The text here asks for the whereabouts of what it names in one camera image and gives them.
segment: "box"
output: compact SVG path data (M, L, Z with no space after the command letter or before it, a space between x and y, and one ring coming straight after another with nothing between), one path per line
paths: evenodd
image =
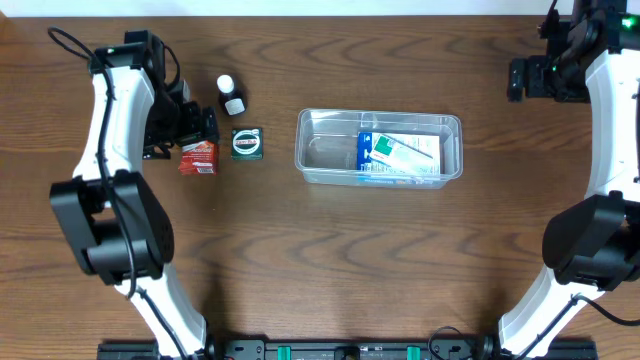
M389 174L405 173L401 169L388 166L372 157L374 144L378 142L381 136L393 138L411 149L428 155L433 160L428 173L440 173L440 139L438 136L383 134L377 132L361 132L358 134L358 163L356 164L356 170Z
M205 140L184 146L179 170L182 175L217 175L218 145Z
M362 132L438 136L440 173L415 176L357 169ZM462 175L462 127L453 115L305 109L298 116L294 163L310 183L439 189Z
M233 160L262 160L262 129L231 130L231 158Z

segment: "label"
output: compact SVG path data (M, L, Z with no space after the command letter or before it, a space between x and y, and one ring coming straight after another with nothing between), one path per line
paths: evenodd
M227 108L229 115L240 114L244 111L244 103L242 99L233 99L227 101L224 106Z
M234 129L231 132L231 158L234 160L262 159L262 131L260 129Z
M358 176L358 182L382 185L423 185L433 183L433 181L422 181L418 179L380 178L372 176Z
M372 160L410 175L434 175L440 162L430 154L424 154L394 140L388 135L380 135L369 155Z
M392 137L382 143L378 142L385 135ZM405 174L401 169L388 166L380 161L373 161L371 153L376 144L376 151L388 156L394 142L406 145L422 154L431 156L434 160L433 175L440 173L440 137L437 135L411 134L382 134L376 132L361 132L358 134L357 170L371 173Z
M182 175L215 175L218 170L218 146L205 140L182 147L179 169Z

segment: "red box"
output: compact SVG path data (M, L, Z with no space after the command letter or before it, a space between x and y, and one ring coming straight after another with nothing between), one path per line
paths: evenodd
M218 145L205 140L183 146L182 161L178 169L182 175L217 175Z

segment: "bottle cap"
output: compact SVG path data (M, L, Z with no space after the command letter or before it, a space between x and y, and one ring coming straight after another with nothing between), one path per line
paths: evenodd
M229 75L222 75L218 78L218 89L223 93L230 93L233 91L233 80Z

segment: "green clip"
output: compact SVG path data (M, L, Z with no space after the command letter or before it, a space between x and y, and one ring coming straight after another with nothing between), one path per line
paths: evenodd
M420 348L417 346L408 346L407 360L420 360Z
M291 348L288 346L278 347L278 360L291 360Z

